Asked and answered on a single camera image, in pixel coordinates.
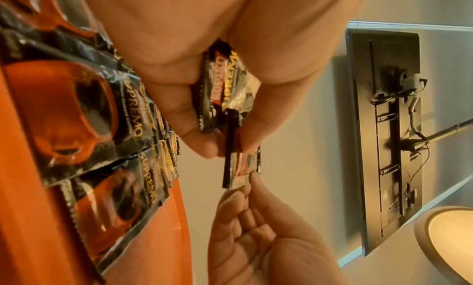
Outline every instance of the skin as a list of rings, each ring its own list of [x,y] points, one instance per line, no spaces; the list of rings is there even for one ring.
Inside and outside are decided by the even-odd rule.
[[[219,130],[200,133],[189,85],[220,38],[261,82],[240,129],[254,150],[293,113],[362,0],[86,0],[163,116],[205,158],[224,154]]]
[[[223,195],[208,244],[210,285],[347,285],[320,235],[259,175]]]

